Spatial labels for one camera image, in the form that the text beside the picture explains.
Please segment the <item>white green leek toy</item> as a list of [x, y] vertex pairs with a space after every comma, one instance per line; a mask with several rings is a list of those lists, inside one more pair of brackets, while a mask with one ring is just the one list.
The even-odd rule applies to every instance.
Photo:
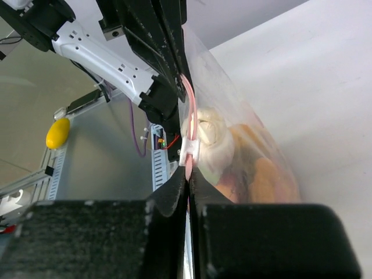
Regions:
[[216, 186], [224, 170], [231, 165], [235, 144], [225, 119], [214, 108], [197, 110], [196, 140], [198, 162], [194, 163], [206, 181]]

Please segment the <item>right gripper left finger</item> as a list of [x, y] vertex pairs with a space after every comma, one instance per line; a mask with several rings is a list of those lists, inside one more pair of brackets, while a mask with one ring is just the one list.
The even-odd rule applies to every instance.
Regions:
[[44, 201], [20, 218], [2, 278], [182, 278], [185, 169], [138, 201]]

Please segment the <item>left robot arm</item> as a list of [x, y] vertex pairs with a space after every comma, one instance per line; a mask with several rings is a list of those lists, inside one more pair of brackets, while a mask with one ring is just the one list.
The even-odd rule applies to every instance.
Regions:
[[182, 26], [185, 1], [98, 1], [104, 33], [118, 29], [155, 74], [140, 70], [86, 32], [65, 1], [2, 1], [1, 18], [29, 44], [79, 63], [142, 109], [152, 123], [178, 134], [178, 103], [189, 77]]

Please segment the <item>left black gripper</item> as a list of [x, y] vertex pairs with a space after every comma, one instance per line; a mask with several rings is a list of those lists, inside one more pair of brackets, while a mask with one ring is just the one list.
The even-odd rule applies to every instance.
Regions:
[[178, 99], [185, 101], [183, 74], [192, 85], [185, 54], [183, 24], [186, 1], [97, 1], [104, 34], [121, 29], [132, 51], [168, 82]]

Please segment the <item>clear zip top bag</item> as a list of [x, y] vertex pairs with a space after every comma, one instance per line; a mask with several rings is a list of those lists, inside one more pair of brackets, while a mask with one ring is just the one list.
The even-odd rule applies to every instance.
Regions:
[[181, 135], [199, 144], [194, 169], [233, 203], [298, 203], [298, 183], [275, 140], [212, 53], [184, 27], [194, 99]]

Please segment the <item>yellow ginger root toy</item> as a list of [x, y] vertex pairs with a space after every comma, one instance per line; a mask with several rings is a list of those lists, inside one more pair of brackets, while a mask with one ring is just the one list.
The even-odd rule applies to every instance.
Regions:
[[236, 124], [229, 199], [235, 203], [297, 203], [298, 183], [286, 158], [264, 127]]

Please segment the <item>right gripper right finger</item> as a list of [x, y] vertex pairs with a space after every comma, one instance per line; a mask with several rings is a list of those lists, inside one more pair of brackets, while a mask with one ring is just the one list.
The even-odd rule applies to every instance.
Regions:
[[234, 204], [189, 180], [195, 278], [361, 278], [344, 225], [315, 203]]

